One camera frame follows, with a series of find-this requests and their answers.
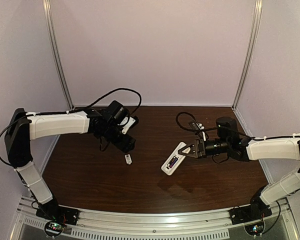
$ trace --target wire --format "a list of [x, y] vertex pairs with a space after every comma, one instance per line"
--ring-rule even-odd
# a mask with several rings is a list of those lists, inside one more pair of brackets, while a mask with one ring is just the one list
[[186, 127], [182, 126], [182, 125], [180, 124], [180, 122], [179, 122], [179, 116], [180, 116], [180, 115], [188, 115], [188, 116], [190, 116], [190, 117], [194, 120], [194, 122], [197, 124], [198, 121], [196, 120], [195, 116], [194, 116], [193, 114], [187, 112], [187, 111], [182, 111], [182, 112], [179, 112], [179, 113], [178, 113], [177, 117], [175, 118], [175, 121], [176, 121], [176, 123], [178, 124], [178, 126], [179, 126], [180, 128], [182, 128], [183, 130], [185, 130], [185, 129], [191, 129], [191, 130], [194, 130], [194, 131], [190, 131], [190, 132], [193, 132], [193, 133], [194, 133], [195, 135], [197, 135], [199, 138], [201, 138], [201, 139], [204, 140], [204, 137], [203, 137], [200, 133], [205, 132], [205, 131], [202, 131], [202, 130], [195, 130], [195, 129], [192, 129], [192, 128], [186, 128]]
[[256, 138], [254, 136], [249, 136], [243, 132], [240, 132], [240, 131], [236, 131], [236, 130], [233, 130], [229, 127], [225, 127], [225, 126], [218, 126], [218, 127], [211, 127], [211, 128], [206, 128], [206, 129], [203, 129], [203, 130], [195, 130], [195, 129], [192, 129], [192, 128], [187, 128], [187, 127], [184, 127], [182, 126], [182, 124], [179, 122], [179, 116], [182, 115], [182, 114], [187, 114], [187, 115], [190, 115], [192, 116], [194, 119], [195, 119], [195, 116], [192, 115], [191, 113], [188, 113], [188, 112], [179, 112], [176, 116], [175, 116], [175, 122], [176, 124], [183, 130], [185, 131], [188, 131], [188, 132], [193, 132], [193, 133], [199, 133], [199, 132], [209, 132], [209, 131], [213, 131], [213, 130], [217, 130], [217, 129], [227, 129], [233, 133], [236, 133], [236, 134], [239, 134], [241, 136], [244, 136], [246, 138], [249, 138], [251, 140], [254, 140], [254, 141], [264, 141], [264, 140], [271, 140], [271, 139], [283, 139], [283, 138], [300, 138], [300, 135], [285, 135], [285, 136], [271, 136], [271, 137], [266, 137], [266, 138]]
[[104, 148], [102, 148], [103, 142], [102, 142], [102, 136], [101, 136], [101, 137], [100, 137], [100, 146], [99, 146], [99, 150], [100, 150], [101, 152], [104, 152], [105, 150], [107, 150], [107, 148], [109, 147], [109, 145], [110, 145], [110, 142], [108, 141], [108, 142], [106, 143], [106, 146], [105, 146]]
[[224, 160], [216, 161], [216, 160], [214, 159], [215, 156], [217, 156], [217, 155], [212, 155], [212, 161], [213, 161], [215, 164], [222, 164], [222, 163], [224, 163], [224, 162], [226, 162], [226, 161], [229, 160], [229, 157], [227, 156], [227, 158], [224, 159]]
[[95, 100], [93, 103], [89, 104], [88, 106], [85, 106], [84, 108], [81, 108], [81, 109], [77, 109], [77, 110], [72, 110], [72, 111], [69, 111], [69, 113], [77, 113], [77, 112], [80, 112], [82, 110], [86, 110], [86, 109], [89, 109], [91, 108], [93, 105], [95, 105], [96, 103], [100, 102], [102, 99], [104, 99], [105, 97], [109, 96], [110, 94], [113, 94], [117, 91], [128, 91], [128, 92], [132, 92], [132, 93], [135, 93], [138, 95], [139, 97], [139, 103], [138, 105], [135, 107], [135, 109], [132, 111], [131, 115], [134, 114], [138, 108], [141, 106], [141, 102], [142, 102], [142, 97], [141, 97], [141, 94], [139, 92], [137, 92], [136, 90], [133, 90], [133, 89], [130, 89], [130, 88], [125, 88], [125, 87], [119, 87], [119, 88], [116, 88], [112, 91], [109, 91], [108, 93], [106, 93], [105, 95], [99, 97], [97, 100]]
[[264, 231], [264, 232], [262, 233], [262, 235], [264, 235], [264, 234], [266, 234], [267, 232], [269, 232], [269, 231], [276, 225], [276, 223], [277, 223], [278, 220], [279, 220], [279, 217], [280, 217], [280, 214], [281, 214], [281, 206], [280, 206], [280, 204], [279, 204], [278, 201], [275, 201], [275, 202], [276, 202], [276, 204], [278, 204], [278, 207], [279, 207], [279, 213], [278, 213], [278, 216], [276, 217], [276, 219], [275, 219], [274, 223], [272, 224], [272, 226], [269, 227], [269, 229], [267, 229], [266, 231]]
[[38, 203], [37, 203], [37, 200], [34, 200], [34, 201], [31, 203], [31, 207], [32, 207], [33, 209], [35, 209], [35, 210], [39, 210], [40, 208], [34, 207], [34, 203], [38, 204]]
[[[0, 132], [0, 138], [1, 136], [9, 129], [11, 128], [14, 124], [16, 124], [20, 119], [24, 119], [26, 117], [32, 117], [33, 114], [30, 114], [30, 115], [25, 115], [25, 116], [22, 116], [21, 118], [18, 118], [17, 120], [13, 121], [12, 123], [10, 123], [8, 126], [6, 126], [1, 132]], [[5, 165], [8, 165], [10, 167], [13, 167], [10, 163], [6, 162], [0, 155], [0, 161], [3, 162]]]

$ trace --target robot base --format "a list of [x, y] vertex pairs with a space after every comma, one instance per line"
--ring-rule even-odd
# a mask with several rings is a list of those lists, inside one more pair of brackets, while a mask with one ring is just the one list
[[[73, 209], [73, 208], [68, 208], [68, 207], [63, 207], [63, 206], [59, 206], [59, 209], [60, 209], [61, 215], [57, 219], [58, 223], [63, 223], [65, 220], [64, 224], [67, 224], [67, 225], [76, 225], [77, 224], [79, 210]], [[35, 215], [40, 218], [44, 218], [44, 219], [51, 221], [51, 218], [49, 218], [43, 211], [41, 211], [41, 209], [38, 209], [36, 211]]]
[[[232, 225], [247, 223], [262, 218], [262, 216], [253, 216], [251, 212], [251, 205], [231, 209], [229, 214]], [[264, 209], [262, 212], [264, 213], [263, 217], [269, 217], [272, 215], [271, 209], [268, 208]]]

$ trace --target vent slot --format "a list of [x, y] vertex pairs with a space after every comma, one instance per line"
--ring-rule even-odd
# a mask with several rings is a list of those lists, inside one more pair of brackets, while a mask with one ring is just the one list
[[71, 236], [82, 240], [225, 240], [230, 238], [228, 229], [178, 237], [121, 237], [116, 234], [104, 234], [73, 228]]

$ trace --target brown wooden surface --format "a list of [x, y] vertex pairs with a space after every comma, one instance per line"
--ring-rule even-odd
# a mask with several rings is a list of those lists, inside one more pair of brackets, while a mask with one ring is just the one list
[[[139, 124], [129, 131], [136, 138], [130, 152], [132, 165], [126, 164], [124, 154], [113, 145], [100, 152], [99, 140], [91, 134], [69, 134], [60, 137], [43, 177], [60, 204], [75, 208], [181, 213], [248, 204], [267, 184], [258, 161], [230, 159], [215, 164], [210, 157], [187, 157], [172, 176], [161, 171], [180, 141], [196, 139], [175, 123], [181, 111], [194, 114], [206, 128], [215, 127], [218, 117], [235, 118], [229, 107], [143, 106], [136, 112]], [[187, 125], [187, 116], [180, 119]], [[209, 136], [217, 137], [214, 132]]]

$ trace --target white wall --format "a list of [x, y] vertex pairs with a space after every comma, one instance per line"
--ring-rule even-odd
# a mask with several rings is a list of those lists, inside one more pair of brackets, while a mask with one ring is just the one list
[[[263, 0], [252, 65], [238, 110], [255, 136], [300, 133], [300, 0]], [[300, 162], [267, 160], [274, 181]], [[300, 192], [289, 197], [300, 230]]]
[[[73, 103], [129, 87], [144, 105], [231, 106], [254, 6], [254, 0], [52, 1]], [[138, 102], [134, 94], [116, 94], [124, 104]]]
[[[14, 110], [65, 110], [42, 0], [0, 1], [0, 132]], [[31, 143], [35, 163], [42, 168], [53, 137]], [[3, 141], [0, 151], [6, 159]], [[7, 239], [25, 188], [13, 169], [0, 162], [0, 240]]]

